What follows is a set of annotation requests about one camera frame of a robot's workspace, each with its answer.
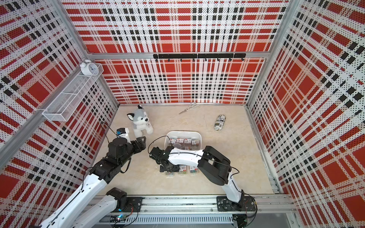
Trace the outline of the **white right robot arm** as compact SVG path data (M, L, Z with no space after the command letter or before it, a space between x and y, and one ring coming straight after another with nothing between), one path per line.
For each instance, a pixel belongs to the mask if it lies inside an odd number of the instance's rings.
M242 204L244 193L234 180L231 161L211 146L189 151L168 146L162 150L154 147L149 157L160 165L164 172L179 172L181 166L197 167L212 183L224 190L229 201Z

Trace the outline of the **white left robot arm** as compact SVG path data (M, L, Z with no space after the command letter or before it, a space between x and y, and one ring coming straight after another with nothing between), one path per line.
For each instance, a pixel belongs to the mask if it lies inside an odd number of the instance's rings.
M92 228L107 214L117 208L122 211L133 209L127 200L127 193L113 188L89 210L84 211L91 200L103 190L112 179L122 173L122 167L131 162L134 154L146 148L146 137L138 137L128 141L117 137L108 145L106 157L97 162L77 190L48 218L43 220L39 228Z

